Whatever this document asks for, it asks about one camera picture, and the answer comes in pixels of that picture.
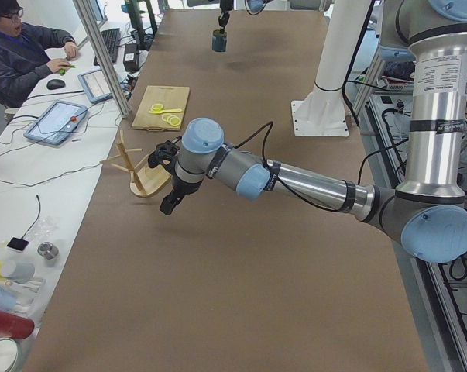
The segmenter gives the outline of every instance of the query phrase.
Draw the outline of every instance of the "red can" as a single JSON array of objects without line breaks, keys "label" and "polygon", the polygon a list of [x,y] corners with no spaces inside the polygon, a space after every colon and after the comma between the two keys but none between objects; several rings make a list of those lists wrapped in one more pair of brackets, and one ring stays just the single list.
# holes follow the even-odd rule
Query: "red can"
[{"label": "red can", "polygon": [[35,328],[32,319],[2,312],[0,310],[0,336],[26,339]]}]

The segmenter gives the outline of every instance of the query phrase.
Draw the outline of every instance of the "eyeglasses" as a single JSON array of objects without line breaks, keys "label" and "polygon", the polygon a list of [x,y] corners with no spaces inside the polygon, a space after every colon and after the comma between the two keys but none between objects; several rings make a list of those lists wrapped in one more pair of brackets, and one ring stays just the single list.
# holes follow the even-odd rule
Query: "eyeglasses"
[{"label": "eyeglasses", "polygon": [[10,15],[1,15],[2,18],[11,19],[12,23],[17,23],[23,17],[23,8],[18,9],[18,12],[14,12]]}]

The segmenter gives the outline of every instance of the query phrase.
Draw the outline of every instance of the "person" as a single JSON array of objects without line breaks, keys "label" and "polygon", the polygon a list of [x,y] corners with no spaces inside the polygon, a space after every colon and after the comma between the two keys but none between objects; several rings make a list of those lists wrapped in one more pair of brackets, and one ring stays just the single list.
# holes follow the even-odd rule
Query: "person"
[{"label": "person", "polygon": [[[17,0],[0,0],[0,103],[17,108],[40,79],[61,69],[78,55],[67,31],[22,23],[23,8]],[[50,59],[45,50],[63,47],[67,58]]]}]

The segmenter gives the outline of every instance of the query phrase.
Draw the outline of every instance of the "white desk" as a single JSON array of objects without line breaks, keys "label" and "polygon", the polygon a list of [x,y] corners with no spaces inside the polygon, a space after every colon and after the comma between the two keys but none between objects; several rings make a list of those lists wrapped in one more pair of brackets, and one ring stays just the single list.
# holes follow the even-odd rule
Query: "white desk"
[{"label": "white desk", "polygon": [[[111,23],[105,24],[105,28],[115,26]],[[122,78],[127,74],[122,66],[123,52],[122,46],[118,63],[115,65]],[[50,50],[48,54],[52,58],[64,57],[62,49]],[[74,69],[67,71],[63,77],[59,74],[51,74],[41,80],[31,96],[81,90],[77,76],[96,69],[93,60],[94,52],[90,43],[87,43],[81,48],[79,58],[73,61],[76,66]],[[66,87],[48,91],[46,83],[53,78],[63,79]],[[118,108],[112,99],[92,106],[84,93],[47,95],[26,101],[16,116],[40,116],[56,99],[87,106],[89,109],[84,121],[61,145],[46,146],[30,142],[23,136],[25,129],[28,128],[27,125],[33,119],[13,119],[0,136],[1,142],[9,143],[0,143],[0,180],[17,184],[36,184],[64,172],[97,166],[100,160],[108,156],[115,134],[118,132],[120,118]],[[24,146],[25,148],[21,150],[6,153]],[[32,187],[0,182],[0,260],[17,260],[34,264],[36,277],[46,280],[28,311],[28,316],[36,322],[37,327],[41,325],[42,315],[68,258],[100,172],[101,166],[93,167]],[[36,195],[39,195],[41,203],[39,221],[26,235],[29,245],[23,253],[18,253],[5,245],[13,236],[21,237],[35,220],[38,212]],[[54,265],[48,266],[36,252],[38,245],[44,241],[50,241],[60,251]],[[28,354],[37,331],[38,328],[32,336],[20,342],[24,356]]]}]

